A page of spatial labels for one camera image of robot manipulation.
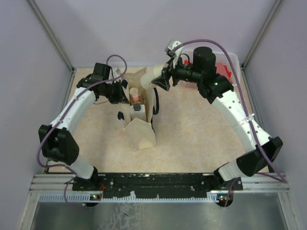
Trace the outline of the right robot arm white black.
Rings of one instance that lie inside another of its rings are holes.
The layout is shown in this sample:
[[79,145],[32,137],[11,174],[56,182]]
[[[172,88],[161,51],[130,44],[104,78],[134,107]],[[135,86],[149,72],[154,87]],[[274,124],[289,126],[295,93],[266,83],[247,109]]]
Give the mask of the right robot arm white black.
[[200,95],[224,115],[245,150],[245,154],[214,171],[215,186],[224,190],[233,179],[252,177],[263,168],[272,167],[283,142],[259,126],[232,83],[217,72],[215,53],[209,47],[197,47],[193,51],[192,62],[188,64],[182,60],[180,48],[168,50],[168,53],[171,59],[145,74],[141,78],[142,86],[148,89],[158,86],[168,91],[179,81],[195,83]]

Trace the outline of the green bottle beige cap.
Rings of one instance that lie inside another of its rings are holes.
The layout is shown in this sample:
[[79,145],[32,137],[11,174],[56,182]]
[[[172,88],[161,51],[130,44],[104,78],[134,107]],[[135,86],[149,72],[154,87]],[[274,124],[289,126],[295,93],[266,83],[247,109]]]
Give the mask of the green bottle beige cap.
[[133,94],[138,94],[138,92],[139,92],[139,90],[138,90],[138,88],[136,88],[136,87],[132,87],[132,88],[130,88],[130,90],[129,90],[129,93],[130,93],[130,95],[133,95]]

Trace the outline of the beige canvas tote bag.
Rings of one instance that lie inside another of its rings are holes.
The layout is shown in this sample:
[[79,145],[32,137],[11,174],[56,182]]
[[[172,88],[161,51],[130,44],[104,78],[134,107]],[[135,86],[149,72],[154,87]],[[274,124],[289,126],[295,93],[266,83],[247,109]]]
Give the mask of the beige canvas tote bag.
[[124,131],[129,138],[132,150],[141,150],[157,146],[156,134],[153,128],[153,116],[159,113],[159,97],[156,89],[144,89],[141,86],[141,77],[147,72],[142,68],[135,73],[125,73],[123,80],[128,82],[126,95],[130,99],[129,90],[138,88],[138,94],[143,98],[147,121],[131,119],[130,102],[119,103],[118,119],[122,121]]

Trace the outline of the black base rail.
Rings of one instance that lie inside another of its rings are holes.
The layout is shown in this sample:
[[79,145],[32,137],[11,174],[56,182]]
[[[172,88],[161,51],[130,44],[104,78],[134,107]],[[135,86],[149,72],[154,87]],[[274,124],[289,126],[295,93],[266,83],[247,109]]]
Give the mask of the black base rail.
[[77,177],[73,191],[98,191],[104,198],[206,198],[209,192],[243,189],[241,178],[223,181],[212,173],[99,173],[93,179]]

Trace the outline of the red cloth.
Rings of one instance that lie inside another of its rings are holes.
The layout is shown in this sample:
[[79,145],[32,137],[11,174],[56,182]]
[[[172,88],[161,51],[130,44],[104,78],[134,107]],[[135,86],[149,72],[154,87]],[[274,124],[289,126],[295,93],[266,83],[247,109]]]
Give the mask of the red cloth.
[[188,60],[184,60],[183,64],[187,72],[186,78],[190,81],[198,81],[202,76],[206,79],[211,79],[217,75],[222,75],[230,79],[232,75],[232,72],[228,70],[226,64],[221,62],[215,63],[214,66],[211,63],[205,63],[205,66],[198,66]]

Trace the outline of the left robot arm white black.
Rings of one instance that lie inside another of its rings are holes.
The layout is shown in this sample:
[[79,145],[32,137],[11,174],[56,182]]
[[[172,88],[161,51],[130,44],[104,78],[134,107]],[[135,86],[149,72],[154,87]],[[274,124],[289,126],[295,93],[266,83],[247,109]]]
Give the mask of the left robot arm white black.
[[88,108],[101,96],[111,104],[128,104],[124,93],[127,85],[111,66],[96,63],[92,74],[78,82],[72,98],[57,118],[39,128],[38,154],[83,179],[83,185],[89,190],[96,189],[100,184],[97,169],[80,155],[73,133]]

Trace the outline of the orange lotion bottle pink cap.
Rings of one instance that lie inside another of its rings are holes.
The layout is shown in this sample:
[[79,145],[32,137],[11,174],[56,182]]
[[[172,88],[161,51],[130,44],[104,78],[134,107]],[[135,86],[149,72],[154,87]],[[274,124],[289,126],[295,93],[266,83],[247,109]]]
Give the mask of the orange lotion bottle pink cap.
[[133,93],[130,96],[130,105],[144,104],[143,98],[138,93]]

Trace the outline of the white plastic basket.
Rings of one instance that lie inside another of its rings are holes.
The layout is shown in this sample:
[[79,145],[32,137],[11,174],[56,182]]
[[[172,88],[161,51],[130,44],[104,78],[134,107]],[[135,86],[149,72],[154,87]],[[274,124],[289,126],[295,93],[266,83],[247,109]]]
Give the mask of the white plastic basket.
[[[236,78],[234,77],[234,73],[231,69],[231,66],[229,64],[229,61],[226,57],[226,55],[223,53],[223,52],[217,52],[217,51],[213,51],[213,53],[215,54],[216,56],[216,63],[217,62],[221,62],[223,64],[226,64],[228,70],[230,70],[232,72],[232,75],[231,75],[231,78],[228,79],[230,81],[230,83],[232,83],[232,85],[235,87],[237,86],[236,84]],[[192,50],[187,50],[187,51],[184,51],[184,54],[186,55],[189,55],[189,60],[190,62],[193,62],[193,51]],[[237,74],[237,79],[240,83],[240,78],[241,78],[241,70],[240,70],[240,65],[239,65],[239,61],[238,61],[238,57],[236,54],[234,53],[228,53],[229,57],[230,57],[230,60],[233,64],[233,67],[235,69],[235,73]],[[187,87],[187,88],[194,88],[196,89],[197,86],[196,86],[196,83],[191,83],[191,82],[186,82],[186,81],[181,81],[179,83],[180,86],[183,86],[183,87]]]

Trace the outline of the white bottle grey cap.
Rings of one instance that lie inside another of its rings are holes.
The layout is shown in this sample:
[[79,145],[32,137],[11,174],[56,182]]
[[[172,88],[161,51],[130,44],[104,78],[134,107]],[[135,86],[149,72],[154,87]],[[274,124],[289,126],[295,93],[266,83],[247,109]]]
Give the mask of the white bottle grey cap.
[[131,105],[130,116],[132,120],[137,118],[139,120],[147,121],[145,105],[139,103]]

